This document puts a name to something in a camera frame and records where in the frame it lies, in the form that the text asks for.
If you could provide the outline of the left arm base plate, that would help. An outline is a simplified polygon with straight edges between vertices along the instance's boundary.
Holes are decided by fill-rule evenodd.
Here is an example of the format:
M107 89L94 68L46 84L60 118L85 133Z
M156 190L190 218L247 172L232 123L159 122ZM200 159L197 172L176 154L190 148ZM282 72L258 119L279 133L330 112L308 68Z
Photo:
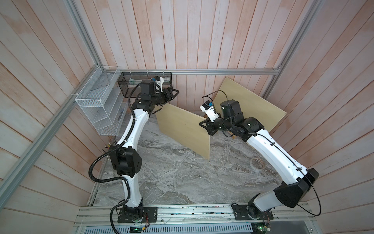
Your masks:
M125 206L120 209L117 218L118 223L140 223L149 222L155 223L157 221L158 208L157 207L128 207Z

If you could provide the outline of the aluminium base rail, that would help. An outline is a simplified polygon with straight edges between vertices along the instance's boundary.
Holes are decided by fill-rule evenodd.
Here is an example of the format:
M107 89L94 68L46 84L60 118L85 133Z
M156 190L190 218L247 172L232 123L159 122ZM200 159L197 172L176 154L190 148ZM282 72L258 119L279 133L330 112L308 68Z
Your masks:
M73 226L106 226L110 225L111 206L81 207ZM315 221L317 217L309 214L308 203L302 202L296 208L279 206L263 214L259 219L250 219L247 215L246 205L241 211L237 205L221 204L187 204L187 205L157 205L156 211L145 207L144 212L151 224L203 224L203 223L234 223L234 222L261 222L277 221Z

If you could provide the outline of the aluminium frame horizontal bar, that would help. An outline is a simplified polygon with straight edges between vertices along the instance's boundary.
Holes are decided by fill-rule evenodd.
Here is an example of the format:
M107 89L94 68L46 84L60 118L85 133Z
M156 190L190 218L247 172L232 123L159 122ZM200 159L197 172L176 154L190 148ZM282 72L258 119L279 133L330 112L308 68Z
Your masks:
M223 75L268 75L275 76L280 70L273 68L243 68L243 69L119 69L120 73L130 74L135 76L136 74L145 74L145 75L214 75L214 76L223 76Z

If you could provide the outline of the black mesh basket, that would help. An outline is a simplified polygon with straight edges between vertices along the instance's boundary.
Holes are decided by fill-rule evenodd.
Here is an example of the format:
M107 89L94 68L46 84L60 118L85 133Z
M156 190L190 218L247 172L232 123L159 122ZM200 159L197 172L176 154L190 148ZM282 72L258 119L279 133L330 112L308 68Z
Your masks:
M171 72L121 72L117 81L123 97L128 98L131 91L144 80L154 80L156 77L164 79L162 88L173 88Z

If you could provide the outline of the plywood board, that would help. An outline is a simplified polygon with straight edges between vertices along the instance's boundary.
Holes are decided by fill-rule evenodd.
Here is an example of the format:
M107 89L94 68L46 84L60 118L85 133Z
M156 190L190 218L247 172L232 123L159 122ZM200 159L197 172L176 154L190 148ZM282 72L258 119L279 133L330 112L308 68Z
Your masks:
M166 104L156 113L156 118L162 133L209 160L210 136L199 125L205 120L203 117Z
M215 96L214 105L218 113L222 113L220 104L228 100L239 102L245 118L254 117L267 131L271 131L286 115L286 112L256 95L235 81L226 78Z

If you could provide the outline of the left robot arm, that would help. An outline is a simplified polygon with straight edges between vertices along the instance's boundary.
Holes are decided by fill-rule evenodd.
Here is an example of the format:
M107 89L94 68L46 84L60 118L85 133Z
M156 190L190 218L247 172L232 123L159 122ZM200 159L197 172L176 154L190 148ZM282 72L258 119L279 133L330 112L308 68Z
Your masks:
M142 167L142 158L137 152L138 141L150 115L156 113L155 107L163 107L179 94L172 87L163 87L163 83L163 77L155 77L141 81L131 91L128 98L130 121L116 145L118 148L110 153L113 169L122 178L125 200L120 202L120 207L133 220L141 219L144 215L138 183L138 173Z

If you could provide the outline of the clear round dish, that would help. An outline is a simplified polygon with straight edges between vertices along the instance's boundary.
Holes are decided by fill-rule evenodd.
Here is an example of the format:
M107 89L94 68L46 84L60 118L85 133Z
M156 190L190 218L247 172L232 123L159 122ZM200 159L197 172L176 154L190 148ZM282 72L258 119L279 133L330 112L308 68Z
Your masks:
M259 157L253 157L250 160L250 167L255 172L261 172L266 168L265 162Z

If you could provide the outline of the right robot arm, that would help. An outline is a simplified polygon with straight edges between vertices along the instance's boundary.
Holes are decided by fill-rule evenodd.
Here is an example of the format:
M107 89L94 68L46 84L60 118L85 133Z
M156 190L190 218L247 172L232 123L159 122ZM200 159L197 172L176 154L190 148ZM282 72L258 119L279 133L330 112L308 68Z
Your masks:
M319 177L315 169L307 169L293 159L271 137L265 126L256 118L245 118L238 101L226 100L220 104L222 114L216 112L212 101L204 102L200 109L207 118L199 125L212 136L218 131L230 132L257 150L278 172L282 182L272 191L255 195L247 204L247 215L260 219L272 208L286 206L294 208L313 188Z

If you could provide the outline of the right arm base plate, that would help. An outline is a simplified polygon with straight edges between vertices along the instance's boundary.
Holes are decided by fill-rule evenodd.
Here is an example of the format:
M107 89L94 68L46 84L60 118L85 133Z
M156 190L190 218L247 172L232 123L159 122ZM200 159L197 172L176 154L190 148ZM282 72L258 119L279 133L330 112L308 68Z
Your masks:
M271 210L261 212L257 208L232 203L231 208L234 212L235 220L273 220L274 216Z

